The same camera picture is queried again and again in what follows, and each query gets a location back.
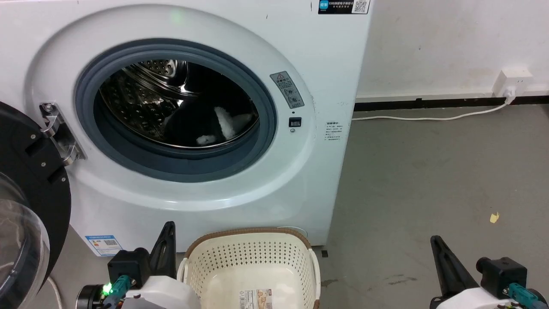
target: basket rim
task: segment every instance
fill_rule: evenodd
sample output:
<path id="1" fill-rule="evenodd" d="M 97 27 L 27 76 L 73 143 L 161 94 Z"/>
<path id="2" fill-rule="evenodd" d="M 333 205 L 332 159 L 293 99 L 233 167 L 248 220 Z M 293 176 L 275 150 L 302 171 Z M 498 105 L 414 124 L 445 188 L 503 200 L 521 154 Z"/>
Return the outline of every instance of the basket rim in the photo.
<path id="1" fill-rule="evenodd" d="M 191 256 L 191 253 L 204 241 L 213 239 L 213 238 L 219 238 L 224 236 L 233 236 L 233 235 L 242 235 L 242 234 L 259 234 L 259 233 L 280 233 L 280 234 L 290 234 L 292 236 L 297 237 L 299 240 L 305 244 L 305 247 L 307 249 L 312 249 L 311 243 L 307 240 L 303 234 L 301 234 L 298 231 L 294 231 L 292 229 L 288 228 L 244 228 L 244 229 L 234 229 L 234 230 L 227 230 L 227 231 L 219 231 L 215 233 L 206 234 L 199 239 L 196 239 L 190 246 L 189 249 L 187 249 L 187 252 L 185 252 L 184 258 L 189 259 Z"/>

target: yellow paper scrap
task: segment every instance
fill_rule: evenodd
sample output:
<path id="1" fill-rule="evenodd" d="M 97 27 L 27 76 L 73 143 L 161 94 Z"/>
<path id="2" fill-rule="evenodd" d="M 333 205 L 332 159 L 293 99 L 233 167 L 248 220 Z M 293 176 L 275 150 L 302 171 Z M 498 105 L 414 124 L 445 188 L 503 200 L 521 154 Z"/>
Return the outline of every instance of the yellow paper scrap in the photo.
<path id="1" fill-rule="evenodd" d="M 496 223 L 496 221 L 500 218 L 500 213 L 496 212 L 496 214 L 492 214 L 490 216 L 490 222 Z"/>

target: black baseboard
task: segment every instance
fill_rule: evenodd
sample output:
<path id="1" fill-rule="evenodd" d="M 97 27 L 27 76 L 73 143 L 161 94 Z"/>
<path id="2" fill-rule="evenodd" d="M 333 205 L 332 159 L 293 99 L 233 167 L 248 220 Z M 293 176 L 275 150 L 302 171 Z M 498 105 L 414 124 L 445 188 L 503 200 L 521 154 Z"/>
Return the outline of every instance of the black baseboard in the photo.
<path id="1" fill-rule="evenodd" d="M 472 98 L 449 100 L 422 100 L 355 103 L 355 112 L 386 111 L 390 109 L 445 108 L 470 106 L 498 106 L 505 98 Z M 517 97 L 511 105 L 548 104 L 549 96 Z"/>

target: product sticker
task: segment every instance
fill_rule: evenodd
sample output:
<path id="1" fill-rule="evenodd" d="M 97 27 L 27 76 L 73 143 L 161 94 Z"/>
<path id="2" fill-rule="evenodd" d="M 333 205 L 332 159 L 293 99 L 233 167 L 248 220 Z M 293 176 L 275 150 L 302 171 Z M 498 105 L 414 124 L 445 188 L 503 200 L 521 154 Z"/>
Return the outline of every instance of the product sticker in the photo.
<path id="1" fill-rule="evenodd" d="M 122 247 L 113 235 L 86 236 L 86 239 L 101 256 L 113 256 L 122 250 Z"/>
<path id="2" fill-rule="evenodd" d="M 325 141 L 339 141 L 343 132 L 343 125 L 339 122 L 326 122 L 326 131 L 324 132 Z"/>
<path id="3" fill-rule="evenodd" d="M 298 88 L 295 86 L 294 81 L 290 78 L 290 75 L 286 71 L 274 73 L 270 75 L 271 79 L 277 85 L 280 92 L 286 99 L 290 108 L 297 108 L 305 106 Z"/>
<path id="4" fill-rule="evenodd" d="M 370 0 L 320 0 L 319 14 L 368 14 Z"/>
<path id="5" fill-rule="evenodd" d="M 245 290 L 239 294 L 240 309 L 273 309 L 272 290 Z"/>

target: basket bottom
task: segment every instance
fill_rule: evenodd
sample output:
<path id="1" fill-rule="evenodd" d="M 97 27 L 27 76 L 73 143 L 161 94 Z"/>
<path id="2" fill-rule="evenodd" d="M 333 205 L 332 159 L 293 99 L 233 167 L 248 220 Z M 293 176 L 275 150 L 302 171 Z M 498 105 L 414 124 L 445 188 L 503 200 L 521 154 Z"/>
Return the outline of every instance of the basket bottom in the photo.
<path id="1" fill-rule="evenodd" d="M 205 285 L 202 309 L 305 309 L 299 275 L 278 264 L 219 269 Z M 260 294 L 267 296 L 269 289 L 272 294 L 261 306 L 257 290 L 263 290 Z"/>

